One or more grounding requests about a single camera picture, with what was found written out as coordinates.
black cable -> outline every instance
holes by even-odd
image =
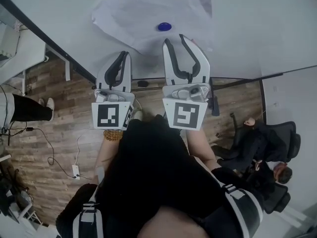
[[[11,86],[12,88],[14,88],[15,90],[19,90],[20,91],[20,93],[22,94],[22,91],[19,89],[19,88],[16,88],[16,87],[14,87],[14,86]]]
[[[52,156],[52,157],[48,157],[48,164],[49,164],[50,166],[52,166],[52,165],[54,165],[54,161],[56,161],[56,163],[59,165],[59,167],[63,170],[63,172],[64,172],[68,177],[72,177],[72,178],[75,179],[76,177],[68,175],[68,174],[66,173],[66,171],[65,171],[65,170],[61,167],[61,165],[58,163],[58,161],[54,158],[54,154],[55,154],[55,152],[54,152],[54,147],[53,147],[52,144],[49,142],[49,140],[48,140],[48,138],[46,137],[45,133],[44,133],[40,128],[30,128],[30,127],[29,127],[29,128],[26,128],[27,131],[32,131],[32,130],[35,130],[35,129],[38,129],[38,130],[40,130],[40,131],[43,133],[43,135],[44,135],[46,141],[50,144],[50,146],[51,146],[51,148],[52,148],[52,150],[53,150],[53,156]],[[87,179],[87,180],[92,180],[92,179],[87,178],[87,177],[84,177],[84,176],[78,176],[78,177],[82,177],[82,178],[85,178],[85,179]]]
[[[84,176],[79,176],[79,177],[85,178],[85,179],[87,179],[87,180],[92,180],[92,179],[87,178],[87,177],[84,177]]]
[[[49,165],[51,165],[50,162],[49,162],[49,159],[53,159],[53,163],[54,163],[54,161],[56,161],[56,163],[59,165],[59,167],[64,171],[65,175],[67,175],[68,177],[76,178],[76,177],[74,177],[74,176],[68,175],[68,174],[65,172],[65,170],[61,167],[61,165],[58,163],[58,161],[57,161],[56,159],[54,159],[53,157],[48,157],[48,163],[49,163]]]
[[[3,127],[2,127],[2,129],[1,129],[1,133],[2,133],[2,134],[5,134],[5,122],[6,122],[6,117],[7,117],[7,115],[8,115],[8,99],[7,99],[7,97],[6,97],[6,94],[5,94],[4,89],[2,88],[2,86],[0,86],[0,87],[1,87],[1,89],[2,89],[2,91],[3,91],[3,93],[4,93],[5,101],[6,101],[6,104],[5,104],[5,119],[4,119]]]
[[[53,166],[53,165],[54,165],[54,161],[55,161],[55,159],[54,159],[54,155],[55,155],[54,147],[53,147],[52,144],[49,142],[49,140],[48,140],[48,138],[46,137],[45,133],[44,133],[40,128],[27,128],[27,131],[32,131],[32,130],[34,130],[34,129],[40,130],[40,131],[43,133],[43,135],[44,135],[46,141],[48,142],[48,144],[50,144],[50,146],[51,146],[51,148],[52,148],[52,150],[53,150],[53,157],[48,157],[48,164],[51,165],[51,166]]]
[[[24,127],[24,129],[20,129],[19,132],[13,134],[11,137],[13,137],[13,136],[15,136],[15,135],[17,135],[17,134],[20,134],[20,133],[22,133],[23,131],[25,131],[27,126],[28,126],[28,122],[26,121],[26,122],[25,122],[25,127]]]
[[[11,124],[9,131],[11,131],[12,129],[20,129],[20,131],[19,131],[19,132],[17,132],[17,133],[15,133],[15,134],[13,134],[13,135],[11,135],[11,137],[13,137],[13,136],[15,136],[15,135],[17,135],[17,134],[22,133],[23,131],[25,131],[25,130],[26,130],[26,127],[28,126],[28,122],[26,121],[26,122],[25,122],[25,127],[24,127],[24,128],[12,128],[12,126],[13,126],[14,122],[15,122],[15,121],[13,121],[13,123]]]

wall outlet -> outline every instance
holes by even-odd
[[[78,165],[73,165],[73,173],[74,173],[74,176],[76,177],[75,179],[80,180],[79,166]]]

wooden floor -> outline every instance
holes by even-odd
[[[93,127],[91,103],[95,97],[91,89],[93,84],[73,73],[72,80],[65,81],[64,62],[52,57],[28,72],[29,86],[32,92],[29,98],[38,100],[53,97],[55,100],[55,118],[53,121],[28,122],[28,127],[40,128],[46,134],[54,147],[55,158],[72,175],[72,165],[75,162],[78,140],[80,154],[78,165],[83,176],[91,177],[93,166],[103,140],[101,130]],[[215,80],[215,84],[222,84],[228,80]],[[12,92],[9,86],[5,91]],[[162,90],[134,92],[140,101],[146,117],[163,114]],[[220,105],[220,116],[211,116],[208,110],[204,120],[204,130],[209,142],[216,142],[217,132],[233,134],[233,123],[229,116],[236,114],[238,122],[247,117],[261,116],[262,102],[260,86],[257,82],[240,85],[216,91]],[[13,127],[23,128],[25,123],[16,122]],[[23,132],[11,139],[7,150],[12,154],[14,168],[20,170],[20,176],[29,192],[34,197],[34,207],[40,219],[47,224],[55,224],[58,214],[75,194],[77,189],[89,182],[67,177],[57,163],[50,166],[47,158],[52,156],[52,148],[47,144],[39,130]]]

cable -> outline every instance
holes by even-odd
[[[46,141],[48,142],[48,144],[50,144],[52,150],[53,150],[53,156],[52,157],[48,157],[48,164],[53,166],[54,165],[54,155],[55,155],[55,151],[54,151],[54,147],[52,146],[52,144],[49,142],[48,138],[46,137],[45,133],[40,129],[40,128],[26,128],[26,131],[33,131],[34,129],[37,129],[37,130],[40,130],[42,133],[43,133],[43,136],[45,137]],[[53,162],[52,164],[49,162],[49,159],[52,158],[53,159]]]
[[[66,171],[61,167],[61,165],[58,163],[58,161],[54,158],[54,155],[55,155],[54,147],[53,147],[52,144],[49,142],[49,140],[48,140],[48,138],[46,137],[45,133],[44,133],[40,128],[28,127],[28,128],[26,128],[26,131],[33,131],[33,130],[35,130],[35,129],[38,129],[38,130],[40,130],[40,131],[43,133],[43,135],[44,135],[46,141],[50,144],[50,146],[51,146],[51,148],[52,148],[52,150],[53,150],[53,156],[52,156],[52,157],[48,157],[48,164],[49,164],[50,166],[52,166],[52,165],[54,165],[54,161],[56,161],[56,163],[59,165],[59,167],[63,170],[63,172],[64,172],[68,177],[71,177],[71,178],[74,178],[74,179],[75,179],[76,177],[75,177],[75,176],[70,176],[68,173],[66,173]],[[77,175],[77,176],[78,176],[78,177],[85,178],[85,179],[87,179],[87,180],[92,180],[92,179],[87,178],[87,177],[84,177],[84,176],[79,176],[79,175]]]
[[[2,88],[2,86],[0,86],[1,87],[1,89],[2,89],[2,91],[3,91],[3,93],[4,93],[4,96],[5,96],[5,101],[6,101],[6,104],[5,104],[5,118],[4,118],[4,123],[3,123],[3,127],[2,127],[2,129],[1,129],[1,133],[2,134],[5,134],[5,123],[6,123],[6,117],[7,117],[7,115],[8,115],[8,99],[7,99],[7,97],[6,97],[6,94],[5,94],[5,91],[4,91],[4,89]]]
[[[276,106],[277,107],[277,102],[273,103],[272,105],[269,105],[268,108],[270,108],[272,106]],[[265,112],[266,112],[266,109],[255,120],[259,119]]]
[[[14,86],[11,86],[12,88],[14,88],[15,90],[19,90],[20,91],[20,93],[22,94],[22,91],[19,89],[19,88],[16,88],[16,87],[14,87]]]
[[[140,102],[138,101],[138,99],[135,99],[135,101],[139,104],[140,109],[141,109],[141,111],[142,111],[142,106],[141,106]]]
[[[48,163],[50,164],[49,159],[53,159],[53,163],[54,163],[54,161],[56,161],[56,163],[57,163],[57,164],[59,165],[59,167],[63,170],[63,172],[65,173],[65,175],[67,175],[68,177],[75,178],[74,176],[70,176],[69,174],[67,174],[67,173],[65,172],[65,170],[61,167],[61,165],[58,163],[58,161],[57,161],[56,159],[54,159],[54,157],[48,157]]]
[[[74,165],[77,165],[78,155],[79,155],[79,152],[80,152],[79,146],[78,146],[78,140],[79,140],[80,137],[81,137],[82,135],[84,135],[88,130],[86,130],[85,132],[83,132],[83,134],[81,134],[81,135],[76,139],[77,154],[76,154],[76,161],[75,161]]]
[[[17,134],[22,133],[23,131],[25,131],[25,130],[26,130],[26,127],[28,126],[28,122],[26,121],[26,122],[25,122],[25,127],[24,127],[24,128],[12,128],[12,125],[14,124],[14,122],[15,122],[15,121],[13,121],[13,123],[11,124],[9,131],[11,131],[12,129],[20,129],[20,131],[19,131],[19,132],[17,132],[17,133],[15,133],[15,134],[13,134],[13,135],[11,135],[11,137],[13,137],[13,136],[15,136],[15,135],[17,135]]]

